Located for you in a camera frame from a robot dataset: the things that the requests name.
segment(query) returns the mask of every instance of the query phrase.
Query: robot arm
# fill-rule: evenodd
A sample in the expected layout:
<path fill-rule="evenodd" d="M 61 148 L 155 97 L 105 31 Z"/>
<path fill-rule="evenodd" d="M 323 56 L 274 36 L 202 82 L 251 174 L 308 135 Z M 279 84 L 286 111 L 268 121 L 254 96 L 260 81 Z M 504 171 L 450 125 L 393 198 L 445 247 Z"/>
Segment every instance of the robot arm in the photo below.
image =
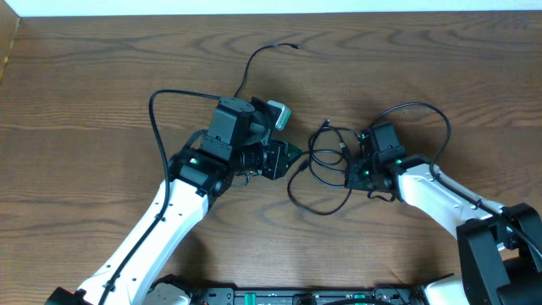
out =
<path fill-rule="evenodd" d="M 235 175 L 256 173 L 275 180 L 301 156 L 299 148 L 271 138 L 274 129 L 284 129 L 289 117 L 290 110 L 275 101 L 264 103 L 254 97 L 249 103 L 220 97 L 209 130 L 196 132 L 169 160 L 169 181 L 162 183 L 145 215 L 113 256 L 75 294 L 58 288 L 47 304 L 187 304 L 190 298 L 181 290 L 166 300 L 159 293 L 147 295 L 149 287 L 186 233 L 231 187 Z M 192 148 L 200 136 L 200 147 Z M 113 273 L 159 216 L 165 183 L 170 184 L 165 214 L 121 269 L 104 302 L 102 294 L 112 285 Z"/>
<path fill-rule="evenodd" d="M 170 182 L 170 186 L 171 196 L 165 216 L 126 264 L 114 288 L 109 292 L 106 304 L 142 304 L 149 287 L 173 250 L 207 213 L 207 196 L 197 195 L 194 186 L 181 180 Z M 150 207 L 117 251 L 91 278 L 79 286 L 78 291 L 86 291 L 83 296 L 86 302 L 98 304 L 105 283 L 160 212 L 164 189 L 165 182 L 162 182 Z"/>
<path fill-rule="evenodd" d="M 542 303 L 542 258 L 516 233 L 520 230 L 542 246 L 542 222 L 533 208 L 525 203 L 508 208 L 482 198 L 436 165 L 432 174 L 428 158 L 407 156 L 390 122 L 364 130 L 361 150 L 362 157 L 347 176 L 350 188 L 392 193 L 457 239 L 462 276 L 426 285 L 426 303 Z M 505 248 L 519 249 L 519 256 L 503 262 L 499 251 Z"/>

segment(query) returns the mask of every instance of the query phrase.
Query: black cable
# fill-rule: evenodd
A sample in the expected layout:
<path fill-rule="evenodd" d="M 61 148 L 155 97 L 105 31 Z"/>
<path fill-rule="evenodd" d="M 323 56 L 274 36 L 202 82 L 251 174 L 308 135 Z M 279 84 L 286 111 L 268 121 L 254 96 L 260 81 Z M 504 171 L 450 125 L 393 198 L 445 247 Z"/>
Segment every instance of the black cable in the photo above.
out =
<path fill-rule="evenodd" d="M 235 184 L 232 184 L 231 186 L 236 186 L 236 187 L 246 187 L 248 186 L 248 183 L 251 181 L 251 176 L 250 174 L 248 174 L 248 172 L 244 172 L 244 173 L 240 173 L 240 174 L 235 174 L 236 176 L 242 176 L 244 175 L 245 176 L 245 182 L 244 183 L 235 183 Z"/>
<path fill-rule="evenodd" d="M 444 144 L 442 144 L 442 147 L 431 158 L 431 162 L 429 164 L 429 172 L 431 173 L 433 178 L 435 180 L 437 180 L 443 187 L 445 187 L 448 190 L 452 191 L 453 193 L 455 193 L 459 197 L 465 199 L 467 202 L 471 203 L 476 208 L 480 208 L 480 209 L 484 210 L 485 212 L 487 212 L 488 214 L 491 214 L 491 216 L 495 217 L 495 219 L 497 219 L 497 221 L 500 221 L 502 224 L 506 225 L 508 228 L 510 228 L 510 230 L 512 230 L 512 232 L 514 232 L 516 234 L 516 236 L 519 239 L 523 240 L 527 245 L 529 245 L 540 256 L 540 258 L 542 258 L 542 246 L 541 245 L 536 245 L 531 237 L 529 237 L 523 231 L 518 229 L 509 219 L 507 219 L 505 217 L 502 217 L 502 215 L 500 215 L 499 213 L 497 213 L 493 209 L 489 208 L 488 206 L 484 205 L 484 203 L 482 202 L 481 199 L 473 199 L 473 198 L 467 196 L 466 194 L 463 194 L 462 192 L 456 190 L 453 186 L 450 186 L 448 183 L 446 183 L 445 181 L 442 180 L 442 178 L 440 177 L 440 173 L 437 174 L 437 173 L 434 172 L 434 164 L 436 163 L 436 161 L 439 158 L 440 154 L 446 148 L 446 145 L 448 144 L 448 142 L 450 141 L 450 138 L 451 138 L 451 124 L 450 124 L 450 121 L 448 120 L 448 118 L 446 117 L 446 115 L 442 111 L 440 111 L 438 108 L 436 108 L 435 106 L 433 106 L 431 104 L 428 104 L 428 103 L 423 103 L 423 102 L 403 103 L 401 105 L 397 105 L 397 106 L 395 106 L 393 108 L 390 108 L 390 109 L 384 111 L 373 123 L 371 123 L 371 125 L 369 127 L 373 127 L 379 120 L 381 120 L 384 116 L 386 116 L 390 112 L 396 111 L 397 109 L 401 109 L 401 108 L 404 108 L 404 107 L 411 107 L 411 106 L 424 106 L 424 107 L 433 109 L 437 114 L 439 114 L 442 117 L 442 119 L 446 123 L 446 139 L 444 141 Z"/>
<path fill-rule="evenodd" d="M 265 46 L 265 47 L 260 47 L 258 50 L 254 51 L 254 53 L 248 59 L 248 62 L 246 62 L 245 73 L 243 74 L 243 81 L 241 82 L 241 85 L 239 86 L 239 88 L 235 92 L 234 97 L 237 97 L 239 95 L 239 92 L 241 91 L 241 89 L 243 88 L 243 86 L 246 83 L 246 78 L 248 77 L 248 67 L 250 66 L 251 61 L 254 58 L 254 56 L 256 56 L 256 54 L 258 52 L 262 51 L 262 50 L 272 48 L 272 47 L 280 47 L 280 46 L 289 46 L 289 47 L 293 47 L 293 48 L 295 48 L 297 50 L 299 50 L 301 48 L 301 46 L 296 44 L 296 43 L 282 42 L 282 43 L 275 43 L 275 44 L 272 44 L 272 45 L 268 45 L 268 46 Z"/>
<path fill-rule="evenodd" d="M 384 197 L 382 197 L 380 195 L 372 196 L 374 192 L 376 192 L 376 190 L 368 191 L 367 192 L 367 198 L 369 198 L 369 199 L 380 199 L 380 200 L 382 200 L 384 202 L 394 202 L 395 201 L 395 194 L 391 194 L 391 198 L 388 199 L 388 198 L 384 198 Z"/>
<path fill-rule="evenodd" d="M 158 213 L 151 223 L 151 225 L 148 227 L 148 229 L 143 233 L 143 235 L 140 237 L 140 239 L 137 241 L 137 243 L 131 248 L 131 250 L 126 254 L 126 257 L 122 260 L 118 268 L 115 270 L 113 275 L 111 276 L 111 279 L 108 280 L 108 283 L 105 286 L 105 290 L 103 291 L 102 297 L 100 297 L 100 301 L 98 302 L 98 305 L 103 305 L 105 303 L 105 300 L 108 297 L 109 292 L 114 288 L 115 281 L 120 276 L 120 272 L 125 267 L 125 265 L 130 261 L 134 253 L 136 253 L 137 249 L 141 246 L 141 244 L 145 241 L 145 239 L 151 234 L 154 227 L 157 226 L 157 224 L 162 220 L 166 209 L 168 208 L 169 203 L 169 170 L 168 170 L 168 158 L 166 157 L 165 149 L 163 148 L 162 144 L 162 138 L 160 137 L 160 132 L 158 131 L 158 127 L 156 124 L 156 120 L 154 119 L 154 98 L 156 95 L 160 93 L 178 93 L 178 94 L 185 94 L 190 95 L 194 97 L 205 97 L 205 98 L 211 98 L 211 99 L 219 99 L 220 97 L 210 95 L 210 94 L 204 94 L 199 92 L 193 92 L 193 91 L 184 91 L 184 90 L 176 90 L 176 89 L 159 89 L 152 93 L 151 98 L 149 99 L 149 117 L 151 118 L 151 125 L 152 125 L 152 131 L 154 132 L 154 136 L 156 137 L 156 142 L 158 144 L 158 150 L 160 151 L 160 156 L 162 157 L 162 164 L 163 164 L 163 174 L 165 177 L 165 196 L 163 200 L 162 208 L 160 209 L 160 213 Z"/>
<path fill-rule="evenodd" d="M 349 304 L 359 304 L 359 303 L 374 304 L 374 305 L 391 305 L 390 302 L 377 300 L 377 299 L 367 299 L 367 298 L 365 299 L 347 298 L 344 300 L 327 302 L 325 303 L 325 305 L 349 305 Z"/>
<path fill-rule="evenodd" d="M 400 292 L 397 290 L 397 288 L 395 288 L 394 286 L 389 286 L 389 285 L 379 285 L 379 286 L 376 286 L 374 287 L 373 289 L 373 292 L 371 292 L 371 295 L 373 297 L 376 297 L 376 291 L 378 289 L 382 289 L 382 288 L 390 288 L 390 289 L 393 289 L 395 290 L 395 292 L 397 292 L 397 294 L 399 295 L 399 298 L 401 299 L 401 301 L 403 302 L 403 305 L 407 305 L 407 302 L 405 301 L 405 299 L 403 298 L 403 296 L 400 294 Z"/>
<path fill-rule="evenodd" d="M 288 181 L 288 187 L 287 187 L 288 197 L 294 203 L 294 205 L 296 205 L 298 208 L 303 209 L 305 211 L 308 211 L 308 212 L 310 212 L 312 214 L 316 214 L 316 215 L 320 215 L 320 216 L 327 216 L 327 215 L 331 215 L 331 214 L 334 214 L 337 211 L 339 211 L 346 204 L 348 199 L 350 198 L 350 195 L 352 194 L 352 189 L 348 190 L 348 193 L 346 194 L 345 199 L 342 201 L 341 204 L 339 204 L 339 206 L 337 206 L 336 208 L 334 208 L 332 210 L 329 210 L 329 211 L 319 211 L 317 209 L 311 208 L 311 207 L 299 202 L 299 200 L 297 200 L 297 198 L 294 196 L 294 194 L 291 191 L 292 181 L 297 177 L 297 175 L 299 173 L 301 173 L 302 171 L 304 171 L 307 168 L 310 169 L 311 174 L 314 177 L 314 179 L 316 179 L 318 182 L 324 184 L 325 186 L 334 187 L 334 188 L 343 188 L 343 187 L 345 187 L 345 184 L 336 185 L 336 184 L 331 184 L 331 183 L 323 180 L 322 178 L 320 178 L 314 172 L 314 169 L 312 168 L 312 162 L 314 162 L 317 165 L 323 167 L 324 169 L 327 169 L 329 171 L 332 171 L 332 172 L 335 172 L 335 173 L 338 173 L 338 174 L 345 175 L 349 171 L 350 163 L 351 163 L 351 151 L 348 148 L 348 146 L 345 144 L 345 140 L 344 140 L 343 136 L 341 135 L 341 133 L 339 132 L 340 130 L 349 131 L 354 136 L 356 136 L 357 140 L 359 139 L 358 134 L 354 130 L 351 130 L 351 129 L 348 129 L 348 128 L 342 128 L 342 127 L 329 126 L 329 119 L 326 119 L 324 121 L 324 123 L 320 126 L 320 128 L 309 138 L 309 140 L 308 140 L 308 151 L 303 152 L 301 154 L 301 155 L 308 154 L 309 157 L 306 160 L 303 161 L 303 163 L 299 166 L 297 171 L 290 177 L 290 180 Z M 318 139 L 318 137 L 322 133 L 328 132 L 328 131 L 333 131 L 339 137 L 340 147 L 341 147 L 340 152 L 336 151 L 334 149 L 314 149 L 314 145 L 315 145 L 316 140 Z M 339 159 L 337 159 L 334 162 L 324 162 L 320 158 L 317 157 L 318 153 L 336 154 L 337 156 L 339 156 Z M 346 168 L 344 170 L 343 169 L 336 169 L 336 168 L 333 167 L 333 166 L 335 166 L 337 164 L 340 164 L 343 160 L 346 161 Z"/>

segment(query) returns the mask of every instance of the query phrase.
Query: black robot arm segment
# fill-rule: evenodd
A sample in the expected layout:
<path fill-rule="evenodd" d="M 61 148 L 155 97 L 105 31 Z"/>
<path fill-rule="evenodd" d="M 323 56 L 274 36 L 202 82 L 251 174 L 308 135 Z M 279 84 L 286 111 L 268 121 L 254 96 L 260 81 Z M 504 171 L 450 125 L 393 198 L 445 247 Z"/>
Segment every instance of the black robot arm segment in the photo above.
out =
<path fill-rule="evenodd" d="M 195 133 L 169 160 L 170 179 L 195 186 L 213 204 L 231 187 L 235 175 L 252 172 L 270 180 L 284 176 L 301 150 L 271 135 L 284 128 L 289 116 L 290 110 L 274 101 L 221 97 L 209 130 Z M 199 137 L 199 148 L 192 148 Z"/>

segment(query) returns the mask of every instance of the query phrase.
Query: wooden table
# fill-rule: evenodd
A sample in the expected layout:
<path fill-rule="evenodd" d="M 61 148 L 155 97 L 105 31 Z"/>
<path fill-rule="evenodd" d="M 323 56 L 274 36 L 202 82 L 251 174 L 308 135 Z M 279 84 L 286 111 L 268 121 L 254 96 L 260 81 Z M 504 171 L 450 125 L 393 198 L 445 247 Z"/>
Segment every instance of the wooden table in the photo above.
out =
<path fill-rule="evenodd" d="M 241 95 L 292 109 L 279 136 L 306 148 L 325 118 L 360 130 L 398 103 L 432 103 L 455 128 L 439 161 L 448 175 L 542 210 L 541 13 L 23 19 L 0 88 L 0 303 L 74 291 L 142 216 L 163 178 L 147 114 L 153 90 L 232 95 L 250 54 L 273 42 L 303 49 L 258 54 Z M 208 127 L 215 105 L 157 103 L 169 155 Z M 390 119 L 411 153 L 431 155 L 444 140 L 427 109 Z M 419 210 L 356 191 L 339 213 L 318 217 L 289 202 L 286 183 L 230 189 L 163 274 L 362 287 L 460 271 L 453 237 Z M 309 174 L 295 191 L 319 208 L 346 194 Z"/>

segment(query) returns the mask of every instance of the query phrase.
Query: white wall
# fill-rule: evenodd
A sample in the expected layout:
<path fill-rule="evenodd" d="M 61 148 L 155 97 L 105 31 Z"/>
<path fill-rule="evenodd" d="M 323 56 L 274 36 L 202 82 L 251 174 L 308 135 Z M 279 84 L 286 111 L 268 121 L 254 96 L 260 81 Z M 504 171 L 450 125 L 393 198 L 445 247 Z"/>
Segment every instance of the white wall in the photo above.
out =
<path fill-rule="evenodd" d="M 6 0 L 21 17 L 540 10 L 542 0 Z"/>

